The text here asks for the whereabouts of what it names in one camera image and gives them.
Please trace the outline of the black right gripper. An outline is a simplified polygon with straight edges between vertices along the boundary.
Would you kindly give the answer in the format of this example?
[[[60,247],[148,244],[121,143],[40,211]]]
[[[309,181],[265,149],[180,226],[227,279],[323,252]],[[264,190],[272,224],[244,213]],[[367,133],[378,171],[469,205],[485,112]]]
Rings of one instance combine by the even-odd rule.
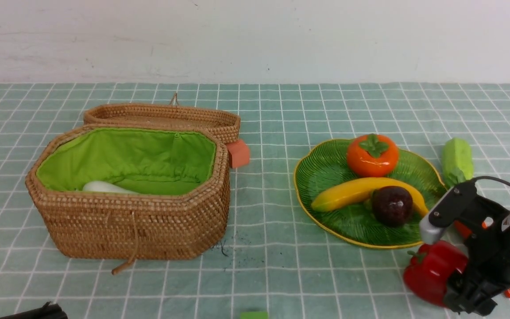
[[[463,271],[454,270],[446,281],[445,307],[455,313],[487,316],[496,307],[494,297],[510,288],[510,269],[469,263]]]

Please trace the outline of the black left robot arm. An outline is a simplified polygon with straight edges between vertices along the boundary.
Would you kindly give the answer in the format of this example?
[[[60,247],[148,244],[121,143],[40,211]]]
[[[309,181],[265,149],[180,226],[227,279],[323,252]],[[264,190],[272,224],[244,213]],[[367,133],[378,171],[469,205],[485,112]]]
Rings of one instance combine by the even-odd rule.
[[[58,303],[47,302],[37,309],[0,317],[0,319],[68,319],[68,315]]]

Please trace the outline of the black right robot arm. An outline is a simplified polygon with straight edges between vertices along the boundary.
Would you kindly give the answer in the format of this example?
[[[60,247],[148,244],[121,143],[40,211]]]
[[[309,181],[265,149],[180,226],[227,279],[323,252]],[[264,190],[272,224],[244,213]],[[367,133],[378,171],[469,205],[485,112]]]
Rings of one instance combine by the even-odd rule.
[[[466,266],[448,277],[442,301],[453,312],[487,316],[510,288],[510,211],[477,194],[475,182],[458,184],[434,206],[441,223],[459,220],[472,232]]]

